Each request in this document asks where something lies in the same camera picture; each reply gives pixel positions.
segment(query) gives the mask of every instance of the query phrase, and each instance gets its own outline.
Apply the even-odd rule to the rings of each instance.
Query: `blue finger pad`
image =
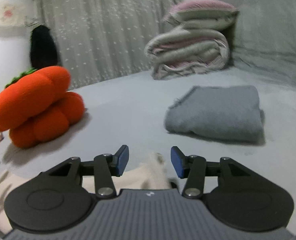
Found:
[[[129,148],[127,146],[119,156],[118,165],[117,165],[118,176],[121,176],[124,173],[128,160],[129,160]]]
[[[183,162],[174,147],[171,147],[170,158],[171,158],[171,163],[177,173],[177,176],[183,179],[184,178]]]

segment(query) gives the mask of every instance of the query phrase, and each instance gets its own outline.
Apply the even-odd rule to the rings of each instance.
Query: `bed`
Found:
[[[164,126],[165,112],[176,98],[193,85],[254,85],[265,113],[265,143],[229,144],[197,137],[169,134]],[[0,172],[9,169],[24,178],[36,176],[63,160],[79,156],[92,160],[102,153],[114,153],[122,144],[130,150],[126,170],[136,168],[151,152],[161,153],[168,177],[176,177],[170,161],[170,148],[178,146],[185,154],[198,154],[208,161],[229,156],[288,190],[295,211],[288,229],[296,234],[296,89],[275,80],[236,68],[193,75],[168,81],[156,81],[150,72],[141,72],[94,85],[78,92],[87,111],[69,132],[34,148],[15,148],[5,132],[0,143]],[[184,181],[179,182],[182,188]],[[216,186],[216,179],[206,180],[205,191]]]

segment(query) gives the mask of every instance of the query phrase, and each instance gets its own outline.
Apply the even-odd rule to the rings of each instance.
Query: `patterned curtain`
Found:
[[[178,0],[35,0],[52,30],[71,89],[148,70],[146,43],[169,26]]]

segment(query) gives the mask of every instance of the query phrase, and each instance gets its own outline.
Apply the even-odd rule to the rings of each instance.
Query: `stacked bedding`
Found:
[[[222,69],[229,46],[219,31],[235,22],[238,10],[218,0],[181,3],[164,20],[174,26],[153,38],[145,53],[153,64],[154,79],[204,74]]]

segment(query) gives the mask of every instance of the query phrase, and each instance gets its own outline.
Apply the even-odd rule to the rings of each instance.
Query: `pumpkin plush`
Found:
[[[69,72],[59,66],[13,79],[0,93],[0,132],[9,129],[9,137],[20,148],[64,134],[85,111],[82,97],[67,92],[69,84]]]

